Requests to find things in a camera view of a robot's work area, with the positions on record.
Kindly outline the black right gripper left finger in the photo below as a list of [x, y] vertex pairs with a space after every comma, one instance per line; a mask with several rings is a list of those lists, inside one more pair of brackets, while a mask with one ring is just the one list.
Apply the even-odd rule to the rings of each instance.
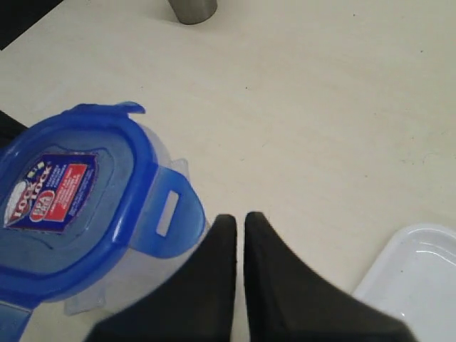
[[237, 223], [216, 217], [185, 264], [132, 306], [97, 323], [87, 341], [229, 341], [237, 280]]

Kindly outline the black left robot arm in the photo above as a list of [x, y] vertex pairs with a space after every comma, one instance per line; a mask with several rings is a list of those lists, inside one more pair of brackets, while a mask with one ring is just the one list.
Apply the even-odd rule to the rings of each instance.
[[0, 148], [6, 147], [25, 130], [25, 125], [0, 111]]

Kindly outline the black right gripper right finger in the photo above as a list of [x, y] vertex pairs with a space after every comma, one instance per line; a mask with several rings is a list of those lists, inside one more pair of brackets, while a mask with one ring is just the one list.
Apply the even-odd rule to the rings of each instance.
[[415, 341], [402, 322], [330, 284], [261, 212], [244, 223], [244, 292], [251, 341]]

